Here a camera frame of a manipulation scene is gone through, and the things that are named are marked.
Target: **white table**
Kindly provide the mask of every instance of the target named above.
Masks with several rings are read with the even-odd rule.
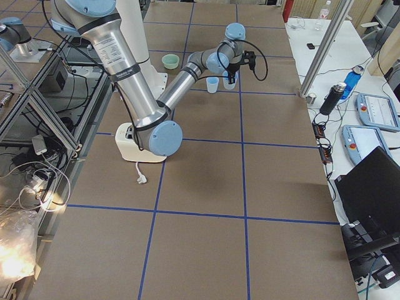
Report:
[[[286,26],[287,34],[289,35],[289,41],[291,49],[293,52],[293,57],[296,60],[297,72],[300,77],[300,81],[303,82],[304,76],[313,61],[314,55],[317,52],[317,48],[314,50],[308,49],[307,43],[313,43],[314,45],[320,45],[321,40],[325,34],[328,27],[328,22],[326,22],[324,29],[322,31],[317,31],[314,29],[315,20],[305,19],[296,20],[290,19],[288,24],[303,24],[303,28],[293,29]],[[358,36],[355,28],[350,21],[345,21],[339,31],[335,42],[329,50],[327,57],[319,71],[319,73],[324,73],[328,70],[336,69],[348,69],[341,71],[328,72],[326,74],[321,74],[316,77],[310,93],[315,93],[317,98],[314,104],[309,104],[310,118],[313,119],[315,113],[319,111],[325,95],[329,92],[330,88],[337,84],[339,81],[344,81],[344,78],[350,71],[352,67],[358,64],[362,64],[364,67],[372,61],[369,59],[371,56],[368,53],[365,45]],[[400,112],[400,103],[396,99],[393,91],[388,84],[384,84],[386,81],[383,77],[371,76],[368,71],[365,71],[362,75],[355,91],[375,94],[385,96],[385,93],[389,95],[393,102],[395,103],[397,112]],[[348,105],[346,102],[339,106],[339,109],[335,109],[331,115],[330,120],[340,119],[340,114],[344,114],[342,125],[362,125],[358,118],[358,112],[356,111],[355,99],[357,94],[354,93],[349,99]],[[318,116],[316,121],[325,121],[326,116]],[[386,132],[382,131],[388,147],[399,147],[400,146],[400,132]],[[344,143],[341,137],[341,126],[340,122],[330,122],[325,130],[326,137],[334,143],[332,158],[334,161],[332,179],[337,178],[339,175],[347,174],[353,167],[354,164],[350,161]],[[400,149],[391,151],[393,159],[400,164]],[[332,166],[328,165],[328,172],[331,170]],[[346,215],[344,214],[343,207],[340,201],[335,201],[336,214],[341,222],[344,224],[346,222]],[[358,287],[358,290],[365,288],[366,284]],[[397,283],[388,289],[380,289],[378,287],[373,287],[370,289],[369,300],[395,300],[398,299],[400,295],[400,284]],[[359,295],[360,299],[365,299],[365,293]]]

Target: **plastic bag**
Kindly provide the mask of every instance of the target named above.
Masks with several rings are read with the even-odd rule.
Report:
[[[0,220],[0,286],[33,275],[36,263],[35,211],[16,211]]]

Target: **cardboard surface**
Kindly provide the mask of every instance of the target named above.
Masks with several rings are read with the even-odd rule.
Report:
[[[276,9],[152,3],[152,64],[163,72],[164,53],[186,61],[216,47],[231,21],[279,56],[268,58],[268,79],[242,69],[233,91],[220,82],[212,95],[199,81],[174,113],[181,148],[163,164],[141,164],[143,186],[114,142],[129,121],[114,96],[30,299],[357,299]]]
[[[136,297],[151,214],[69,207],[29,300]]]

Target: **small bowl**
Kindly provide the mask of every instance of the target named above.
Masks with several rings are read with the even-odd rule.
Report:
[[[173,70],[178,67],[179,56],[175,54],[167,54],[161,58],[161,61],[166,69]]]

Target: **sticker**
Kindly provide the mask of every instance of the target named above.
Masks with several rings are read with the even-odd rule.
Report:
[[[106,68],[124,60],[119,44],[113,37],[109,37],[93,47]]]
[[[392,279],[394,276],[396,276],[396,274],[395,274],[393,271],[391,271],[391,272],[389,272],[389,273],[387,273],[387,274],[385,275],[385,278],[386,278],[386,280],[390,280],[390,279]]]

